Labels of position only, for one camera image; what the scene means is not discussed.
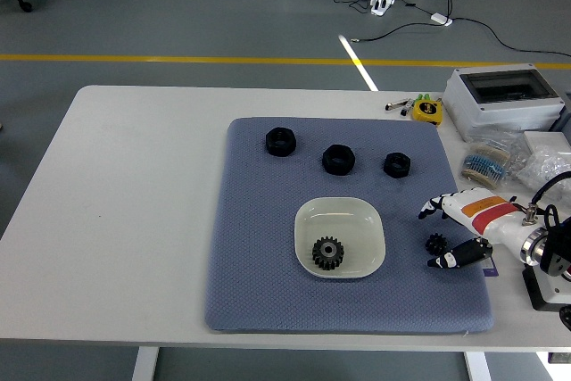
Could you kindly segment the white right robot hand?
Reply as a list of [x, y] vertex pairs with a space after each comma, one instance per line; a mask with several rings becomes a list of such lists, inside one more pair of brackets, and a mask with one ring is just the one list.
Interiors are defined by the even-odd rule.
[[523, 223], [525, 214], [514, 203], [486, 188], [436, 196], [424, 204], [418, 217], [423, 219], [437, 211], [475, 237], [429, 260], [427, 265], [432, 268], [464, 268], [490, 257], [494, 244], [505, 245], [517, 259], [526, 262], [531, 258], [533, 238], [540, 234], [538, 225]]

